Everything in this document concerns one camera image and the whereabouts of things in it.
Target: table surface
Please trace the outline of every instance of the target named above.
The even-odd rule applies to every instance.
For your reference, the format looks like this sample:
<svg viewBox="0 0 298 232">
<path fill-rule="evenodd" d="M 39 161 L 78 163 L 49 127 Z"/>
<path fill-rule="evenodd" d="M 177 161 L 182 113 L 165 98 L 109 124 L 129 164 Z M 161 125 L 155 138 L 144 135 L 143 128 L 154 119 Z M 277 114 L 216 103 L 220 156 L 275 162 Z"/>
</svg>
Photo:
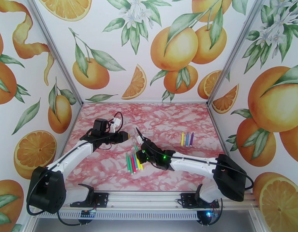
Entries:
<svg viewBox="0 0 298 232">
<path fill-rule="evenodd" d="M 205 104 L 164 103 L 85 103 L 71 133 L 65 153 L 92 128 L 96 118 L 111 119 L 121 111 L 122 131 L 131 138 L 110 150 L 96 150 L 68 176 L 66 187 L 79 183 L 101 191 L 195 191 L 204 177 L 188 172 L 163 171 L 144 163 L 144 169 L 130 174 L 126 153 L 133 154 L 137 143 L 136 127 L 158 147 L 199 157 L 223 154 L 221 144 Z M 194 132 L 193 146 L 180 146 L 181 134 Z"/>
</svg>

